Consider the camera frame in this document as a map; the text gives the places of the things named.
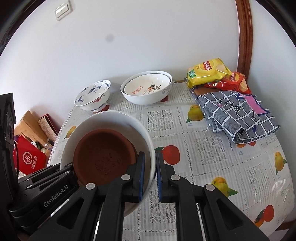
light switch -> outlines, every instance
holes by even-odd
[[[55,11],[54,14],[56,19],[60,21],[64,16],[68,15],[71,12],[71,6],[69,0],[59,6]]]

yellow chip bag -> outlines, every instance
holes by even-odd
[[[202,85],[216,80],[221,80],[225,75],[232,75],[221,59],[215,58],[203,62],[187,70],[187,86]]]

bowl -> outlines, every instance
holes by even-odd
[[[75,98],[74,104],[83,110],[99,112],[107,105],[110,97],[109,80],[99,80],[85,87]]]
[[[104,185],[122,176],[136,163],[132,143],[111,129],[97,129],[86,134],[76,146],[73,166],[79,181],[86,185]]]
[[[155,92],[150,92],[149,94],[145,94],[145,95],[129,95],[127,93],[124,92],[125,86],[133,79],[142,76],[142,75],[147,75],[147,74],[162,74],[162,75],[166,75],[169,79],[170,82],[169,84],[162,90],[160,91],[155,91]],[[120,87],[120,91],[123,94],[123,96],[129,101],[132,102],[134,104],[142,104],[142,105],[147,105],[147,104],[154,104],[156,102],[159,102],[160,100],[162,100],[163,98],[165,98],[168,93],[170,92],[170,90],[172,89],[172,76],[164,71],[146,71],[146,72],[142,72],[142,73],[138,73],[133,75],[132,77],[128,78],[126,81],[123,82],[123,84]]]
[[[148,95],[163,90],[170,83],[170,78],[164,74],[145,74],[132,79],[124,87],[127,95]]]
[[[79,141],[91,131],[104,128],[118,131],[135,147],[137,153],[145,153],[143,200],[147,197],[156,169],[155,151],[146,128],[136,118],[115,110],[103,111],[84,120],[70,135],[61,160],[61,169],[73,162],[74,151]],[[139,203],[126,203],[125,216],[138,208]]]

screw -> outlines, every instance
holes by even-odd
[[[179,175],[171,175],[170,178],[173,180],[173,181],[178,181],[180,179],[180,176]]]
[[[214,191],[215,190],[215,186],[212,184],[207,184],[205,186],[205,189],[207,189],[208,191]]]
[[[88,183],[88,184],[86,185],[86,189],[91,190],[91,189],[94,189],[95,186],[96,186],[96,185],[94,185],[93,183]]]
[[[124,174],[121,176],[121,179],[124,180],[124,181],[127,181],[131,178],[131,176],[129,174]]]

red bag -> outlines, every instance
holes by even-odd
[[[220,81],[211,82],[205,84],[204,86],[222,91],[233,90],[242,94],[251,94],[250,88],[246,83],[245,75],[239,72],[232,72],[232,75],[226,75]]]
[[[46,155],[33,146],[26,138],[20,136],[17,140],[19,170],[26,175],[44,168]],[[17,167],[16,150],[13,151],[13,161]]]

